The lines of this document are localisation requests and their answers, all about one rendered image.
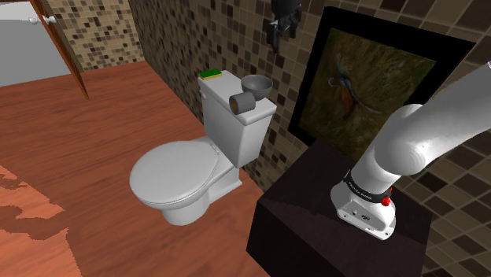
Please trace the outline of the dark robot stand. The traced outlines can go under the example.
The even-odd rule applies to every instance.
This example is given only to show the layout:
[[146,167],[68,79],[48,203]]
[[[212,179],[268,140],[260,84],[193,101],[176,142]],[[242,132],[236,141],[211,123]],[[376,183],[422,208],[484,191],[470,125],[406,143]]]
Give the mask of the dark robot stand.
[[353,165],[317,141],[257,201],[246,250],[271,277],[422,277],[431,213],[393,189],[388,239],[341,220],[330,190]]

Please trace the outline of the white toilet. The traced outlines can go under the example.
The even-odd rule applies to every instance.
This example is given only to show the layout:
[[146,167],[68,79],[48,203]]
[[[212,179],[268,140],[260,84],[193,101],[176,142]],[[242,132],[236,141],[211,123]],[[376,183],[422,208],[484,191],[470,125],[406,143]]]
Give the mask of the white toilet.
[[227,70],[213,79],[198,77],[205,136],[157,146],[131,170],[129,183],[137,199],[173,225],[203,216],[214,201],[241,185],[240,168],[259,157],[276,106],[265,97],[254,110],[233,114],[229,97],[244,92],[241,79]]

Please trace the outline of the black-framed bird wall picture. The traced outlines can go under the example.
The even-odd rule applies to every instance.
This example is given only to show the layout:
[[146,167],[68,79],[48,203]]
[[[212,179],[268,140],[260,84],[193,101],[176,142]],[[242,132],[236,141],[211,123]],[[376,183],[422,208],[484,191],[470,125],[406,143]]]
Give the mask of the black-framed bird wall picture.
[[424,104],[473,42],[328,6],[324,9],[289,132],[357,161],[388,117]]

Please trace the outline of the grey toilet paper roll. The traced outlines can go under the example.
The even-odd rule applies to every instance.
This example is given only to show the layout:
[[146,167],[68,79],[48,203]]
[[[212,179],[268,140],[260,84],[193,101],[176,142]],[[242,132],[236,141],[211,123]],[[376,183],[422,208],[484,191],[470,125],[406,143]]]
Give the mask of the grey toilet paper roll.
[[235,115],[254,110],[256,99],[251,91],[234,94],[229,97],[229,106]]

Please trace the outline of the grey bowl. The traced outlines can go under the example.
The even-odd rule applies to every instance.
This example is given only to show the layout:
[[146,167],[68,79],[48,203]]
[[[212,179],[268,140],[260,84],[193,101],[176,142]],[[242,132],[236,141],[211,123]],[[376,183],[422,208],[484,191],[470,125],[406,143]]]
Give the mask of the grey bowl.
[[247,75],[241,79],[244,92],[251,92],[256,101],[267,97],[273,88],[273,81],[262,75]]

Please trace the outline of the brown wooden door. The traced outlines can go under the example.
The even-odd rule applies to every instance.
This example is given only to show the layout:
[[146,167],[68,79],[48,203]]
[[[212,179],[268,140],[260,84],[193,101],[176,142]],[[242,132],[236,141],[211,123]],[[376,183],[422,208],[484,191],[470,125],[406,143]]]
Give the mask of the brown wooden door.
[[46,29],[48,35],[52,39],[59,54],[61,55],[61,58],[63,59],[64,63],[67,65],[68,70],[70,71],[71,75],[73,76],[74,80],[79,86],[83,96],[85,97],[85,99],[89,100],[90,97],[89,94],[87,93],[87,89],[83,82],[82,76],[80,75],[80,71],[76,67],[76,63],[72,59],[70,53],[68,52],[68,48],[65,46],[65,43],[61,38],[61,35],[57,31],[56,28],[57,18],[55,16],[51,16],[48,14],[44,6],[42,5],[41,0],[29,0],[29,2],[33,6],[34,11],[36,12],[39,18],[38,22],[41,23],[43,27]]

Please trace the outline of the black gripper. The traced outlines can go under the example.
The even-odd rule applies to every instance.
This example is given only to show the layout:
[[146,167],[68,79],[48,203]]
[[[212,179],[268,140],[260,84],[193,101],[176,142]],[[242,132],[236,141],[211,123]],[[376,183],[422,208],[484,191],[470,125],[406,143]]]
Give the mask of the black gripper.
[[267,43],[277,54],[281,37],[296,38],[302,15],[301,0],[271,0],[271,11],[274,20],[268,25]]

